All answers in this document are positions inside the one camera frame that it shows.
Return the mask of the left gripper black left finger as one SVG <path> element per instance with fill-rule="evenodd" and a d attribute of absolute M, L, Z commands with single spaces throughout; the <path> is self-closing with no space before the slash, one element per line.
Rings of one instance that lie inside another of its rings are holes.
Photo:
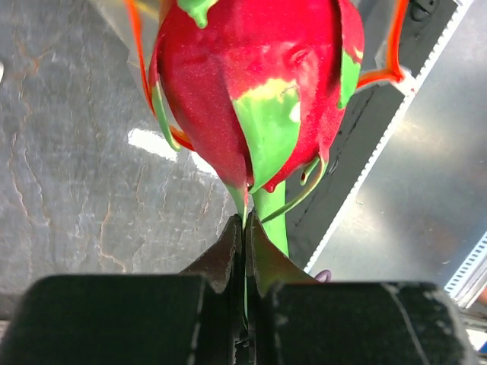
<path fill-rule="evenodd" d="M 233 364 L 241 220 L 176 274 L 52 275 L 21 296 L 3 364 Z"/>

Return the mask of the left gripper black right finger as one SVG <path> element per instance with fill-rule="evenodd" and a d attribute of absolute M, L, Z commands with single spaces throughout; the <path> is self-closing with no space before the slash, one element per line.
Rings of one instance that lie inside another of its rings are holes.
<path fill-rule="evenodd" d="M 460 312 L 416 281 L 322 283 L 245 226 L 247 313 L 257 364 L 473 364 Z"/>

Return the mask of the red dragon fruit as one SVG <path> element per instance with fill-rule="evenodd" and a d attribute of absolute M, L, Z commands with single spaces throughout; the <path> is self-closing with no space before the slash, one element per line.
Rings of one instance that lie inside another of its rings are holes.
<path fill-rule="evenodd" d="M 163 1 L 145 82 L 173 149 L 217 173 L 241 217 L 254 205 L 288 251 L 285 215 L 316 188 L 364 51 L 350 1 Z"/>

